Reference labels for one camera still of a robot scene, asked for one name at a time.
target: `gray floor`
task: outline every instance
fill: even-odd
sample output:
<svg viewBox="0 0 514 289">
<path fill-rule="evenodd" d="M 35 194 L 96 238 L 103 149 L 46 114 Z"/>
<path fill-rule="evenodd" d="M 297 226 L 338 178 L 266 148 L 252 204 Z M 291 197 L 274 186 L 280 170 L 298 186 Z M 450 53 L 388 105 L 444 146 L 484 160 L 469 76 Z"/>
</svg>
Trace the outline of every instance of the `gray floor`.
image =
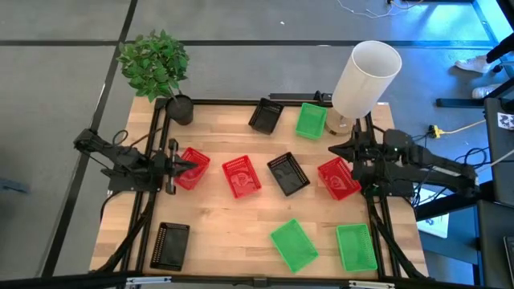
<svg viewBox="0 0 514 289">
<path fill-rule="evenodd" d="M 496 4 L 479 2 L 486 16 L 498 13 Z M 341 3 L 356 12 L 367 8 L 384 14 L 388 10 L 381 1 Z M 0 40 L 117 39 L 128 7 L 129 0 L 48 0 L 44 4 L 37 0 L 0 0 Z M 491 25 L 495 32 L 499 31 L 499 39 L 508 33 L 498 18 Z M 337 0 L 140 1 L 128 38 L 154 28 L 165 28 L 184 40 L 487 41 L 470 4 L 448 3 L 422 4 L 394 17 L 369 19 L 342 10 Z M 0 176 L 31 187 L 27 195 L 0 194 L 0 279 L 32 277 L 41 269 L 78 157 L 71 142 L 91 121 L 113 49 L 0 47 Z M 182 87 L 188 95 L 257 99 L 270 92 L 330 92 L 351 47 L 186 50 L 191 57 L 190 79 Z M 466 99 L 477 86 L 507 79 L 504 72 L 479 75 L 452 67 L 456 59 L 485 54 L 485 50 L 403 47 L 398 51 L 403 69 L 381 101 L 390 102 L 396 126 L 413 135 L 423 134 L 429 124 L 452 130 L 480 120 L 480 110 L 436 108 L 434 100 Z M 124 77 L 117 73 L 100 135 L 109 138 L 124 127 L 133 94 Z M 434 153 L 452 158 L 470 148 L 485 146 L 483 125 L 428 142 Z M 99 170 L 95 163 L 88 166 L 56 274 L 83 273 L 88 269 L 108 183 Z M 481 181 L 490 178 L 489 172 L 480 175 Z M 472 282 L 468 264 L 432 254 L 426 257 L 430 275 L 436 279 Z"/>
</svg>

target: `potted plant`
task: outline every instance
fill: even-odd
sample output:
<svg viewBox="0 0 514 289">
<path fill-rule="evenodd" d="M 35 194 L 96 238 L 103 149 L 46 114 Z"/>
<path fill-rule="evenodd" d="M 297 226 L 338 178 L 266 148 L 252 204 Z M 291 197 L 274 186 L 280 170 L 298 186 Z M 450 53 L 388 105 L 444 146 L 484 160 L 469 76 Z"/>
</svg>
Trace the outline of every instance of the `potted plant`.
<svg viewBox="0 0 514 289">
<path fill-rule="evenodd" d="M 144 37 L 138 35 L 134 44 L 120 43 L 121 73 L 130 79 L 128 85 L 135 88 L 136 96 L 147 96 L 152 102 L 158 96 L 169 98 L 166 112 L 181 125 L 193 121 L 193 101 L 182 94 L 178 82 L 185 76 L 190 57 L 184 45 L 163 30 Z"/>
</svg>

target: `lamp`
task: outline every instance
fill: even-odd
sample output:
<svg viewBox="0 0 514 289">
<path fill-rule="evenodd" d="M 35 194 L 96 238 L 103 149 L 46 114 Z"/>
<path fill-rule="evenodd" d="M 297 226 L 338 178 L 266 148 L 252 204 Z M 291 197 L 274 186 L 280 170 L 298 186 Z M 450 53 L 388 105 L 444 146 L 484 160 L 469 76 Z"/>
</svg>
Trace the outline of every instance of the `lamp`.
<svg viewBox="0 0 514 289">
<path fill-rule="evenodd" d="M 332 94 L 325 127 L 334 135 L 351 132 L 355 119 L 368 114 L 402 68 L 402 58 L 379 41 L 358 43 Z"/>
</svg>

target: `green plant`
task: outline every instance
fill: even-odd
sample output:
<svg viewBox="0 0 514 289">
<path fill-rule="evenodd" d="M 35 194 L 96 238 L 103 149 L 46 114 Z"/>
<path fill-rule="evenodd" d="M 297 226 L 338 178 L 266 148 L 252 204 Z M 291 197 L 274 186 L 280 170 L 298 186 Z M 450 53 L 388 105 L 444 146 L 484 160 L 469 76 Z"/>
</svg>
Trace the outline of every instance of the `green plant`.
<svg viewBox="0 0 514 289">
<path fill-rule="evenodd" d="M 138 35 L 134 44 L 120 43 L 121 73 L 136 88 L 136 96 L 148 96 L 150 102 L 158 96 L 173 97 L 173 88 L 180 91 L 178 82 L 185 76 L 190 57 L 184 45 L 163 30 L 144 37 Z"/>
</svg>

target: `sneaker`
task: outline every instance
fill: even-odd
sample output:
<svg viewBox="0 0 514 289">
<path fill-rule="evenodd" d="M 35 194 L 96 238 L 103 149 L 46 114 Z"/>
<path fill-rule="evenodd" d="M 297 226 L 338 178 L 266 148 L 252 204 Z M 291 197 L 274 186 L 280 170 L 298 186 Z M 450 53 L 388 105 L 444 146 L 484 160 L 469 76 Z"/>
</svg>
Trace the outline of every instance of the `sneaker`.
<svg viewBox="0 0 514 289">
<path fill-rule="evenodd" d="M 471 93 L 471 97 L 478 100 L 483 99 L 486 95 L 491 93 L 493 90 L 497 89 L 501 84 L 491 84 L 486 87 L 475 88 Z"/>
<path fill-rule="evenodd" d="M 486 61 L 486 55 L 476 56 L 472 59 L 457 60 L 455 61 L 455 66 L 463 70 L 479 73 L 486 73 L 491 68 L 491 64 Z"/>
</svg>

